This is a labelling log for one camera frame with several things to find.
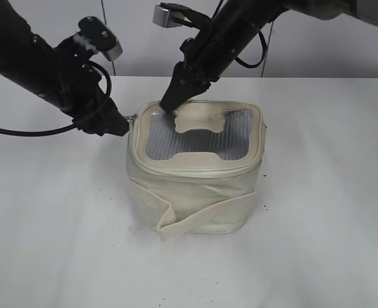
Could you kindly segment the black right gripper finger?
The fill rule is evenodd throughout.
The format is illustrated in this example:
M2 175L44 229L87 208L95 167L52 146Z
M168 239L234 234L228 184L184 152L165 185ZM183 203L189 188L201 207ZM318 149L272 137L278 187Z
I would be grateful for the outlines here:
M160 107L167 113L172 113L189 99L203 94L211 86L211 82L196 74L185 66L184 62L178 62L165 94L160 101Z

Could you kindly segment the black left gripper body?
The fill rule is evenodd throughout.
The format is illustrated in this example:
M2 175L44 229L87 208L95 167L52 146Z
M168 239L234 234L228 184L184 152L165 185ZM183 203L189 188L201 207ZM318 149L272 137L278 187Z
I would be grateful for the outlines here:
M40 44L44 99L72 118L79 128L79 119L95 111L110 99L111 80L106 70L91 61L95 51L75 41L62 41L56 47Z

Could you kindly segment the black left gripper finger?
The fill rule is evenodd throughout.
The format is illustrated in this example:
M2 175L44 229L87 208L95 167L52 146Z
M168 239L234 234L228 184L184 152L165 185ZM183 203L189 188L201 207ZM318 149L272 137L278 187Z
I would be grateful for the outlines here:
M93 112L79 119L79 130L103 136L124 136L129 131L128 120L118 111L111 99L105 99Z

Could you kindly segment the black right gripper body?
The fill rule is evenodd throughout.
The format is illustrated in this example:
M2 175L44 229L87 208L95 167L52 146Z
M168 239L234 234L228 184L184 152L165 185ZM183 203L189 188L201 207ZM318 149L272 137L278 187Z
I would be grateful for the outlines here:
M208 87L219 80L233 62L255 69L239 54L259 35L258 9L220 9L212 18L192 9L181 9L186 24L199 30L188 38L180 50L184 60L178 63L178 84L181 87Z

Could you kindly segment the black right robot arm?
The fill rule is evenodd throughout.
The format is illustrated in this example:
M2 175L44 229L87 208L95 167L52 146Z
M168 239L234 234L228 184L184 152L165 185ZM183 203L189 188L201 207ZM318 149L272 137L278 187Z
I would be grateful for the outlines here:
M378 1L226 1L220 2L212 17L176 3L155 7L153 23L163 28L187 26L199 32L186 39L169 87L160 101L172 112L187 100L206 92L232 62L250 64L239 54L262 28L288 10L328 21L341 14L378 27Z

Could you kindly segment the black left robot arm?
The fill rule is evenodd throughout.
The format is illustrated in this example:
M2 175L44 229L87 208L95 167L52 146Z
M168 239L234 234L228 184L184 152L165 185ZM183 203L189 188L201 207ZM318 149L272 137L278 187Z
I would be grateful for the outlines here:
M72 119L63 128L20 132L0 128L0 134L44 137L73 129L88 134L124 136L129 131L110 97L109 73L91 57L101 53L113 62L123 50L118 38L97 17L78 23L79 30L51 47L12 7L0 1L0 75L57 107Z

